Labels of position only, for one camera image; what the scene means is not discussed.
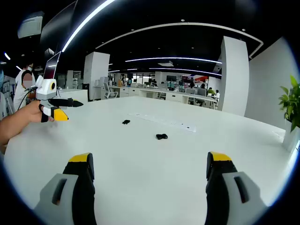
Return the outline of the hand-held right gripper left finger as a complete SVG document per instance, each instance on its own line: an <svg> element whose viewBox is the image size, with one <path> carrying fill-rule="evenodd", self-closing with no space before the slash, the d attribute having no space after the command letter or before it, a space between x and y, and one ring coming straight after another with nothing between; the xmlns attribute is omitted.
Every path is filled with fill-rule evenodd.
<svg viewBox="0 0 300 225"><path fill-rule="evenodd" d="M95 187L92 153L69 159L40 191L35 214L46 225L95 225Z"/></svg>

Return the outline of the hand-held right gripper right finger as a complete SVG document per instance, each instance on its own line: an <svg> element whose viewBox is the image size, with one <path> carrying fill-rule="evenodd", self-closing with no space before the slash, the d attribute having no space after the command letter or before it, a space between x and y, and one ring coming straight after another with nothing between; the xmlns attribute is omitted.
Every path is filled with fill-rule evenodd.
<svg viewBox="0 0 300 225"><path fill-rule="evenodd" d="M268 210L260 188L227 155L208 152L206 179L206 225L253 225Z"/></svg>

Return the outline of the person's left hand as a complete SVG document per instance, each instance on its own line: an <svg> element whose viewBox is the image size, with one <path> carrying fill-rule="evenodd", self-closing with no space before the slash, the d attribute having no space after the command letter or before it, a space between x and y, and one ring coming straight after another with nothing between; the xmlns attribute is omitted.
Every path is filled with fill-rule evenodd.
<svg viewBox="0 0 300 225"><path fill-rule="evenodd" d="M40 100L34 100L21 109L23 118L27 124L38 122L53 122L54 119L43 113L43 106L40 104Z"/></svg>

